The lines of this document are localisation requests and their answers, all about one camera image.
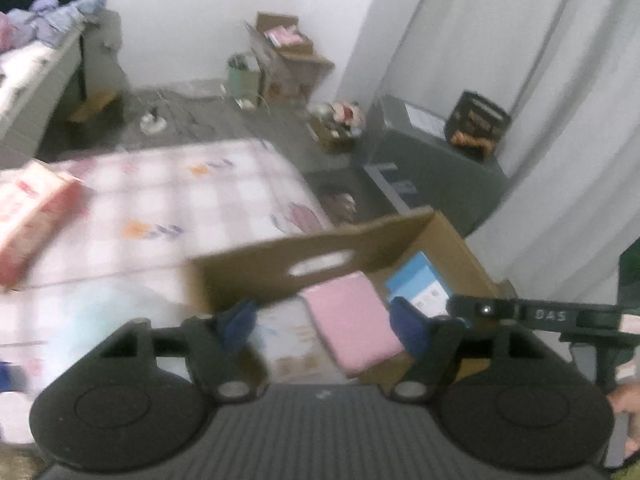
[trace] screw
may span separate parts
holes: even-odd
[[[218,394],[223,399],[238,400],[246,397],[251,392],[249,385],[242,381],[229,381],[218,387]]]
[[[418,400],[427,394],[427,387],[417,381],[403,381],[396,384],[394,393],[404,400]]]

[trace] clothes pile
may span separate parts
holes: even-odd
[[[40,40],[57,48],[65,34],[84,22],[94,22],[107,0],[75,0],[60,6],[58,0],[35,0],[29,10],[0,12],[0,53]]]

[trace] gray cabinet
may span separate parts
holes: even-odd
[[[371,107],[354,160],[398,211],[431,206],[463,237],[495,210],[509,184],[495,158],[477,162],[415,128],[405,103],[389,95]]]

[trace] circular pad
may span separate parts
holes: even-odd
[[[38,445],[56,460],[92,472],[122,472],[163,462],[206,420],[200,392],[158,370],[138,383],[53,383],[30,413]]]
[[[607,443],[613,416],[588,384],[496,384],[478,374],[452,386],[440,420],[463,449],[501,468],[552,471],[593,460]]]

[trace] white paper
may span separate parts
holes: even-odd
[[[441,139],[445,138],[444,119],[436,117],[433,114],[420,110],[409,104],[405,104],[404,106],[406,107],[406,113],[409,115],[409,120],[414,128],[418,128],[419,130]]]
[[[449,295],[440,282],[433,282],[415,298],[411,304],[427,317],[442,316],[447,313]]]
[[[324,348],[299,296],[258,310],[249,344],[260,354],[274,383],[347,384]]]

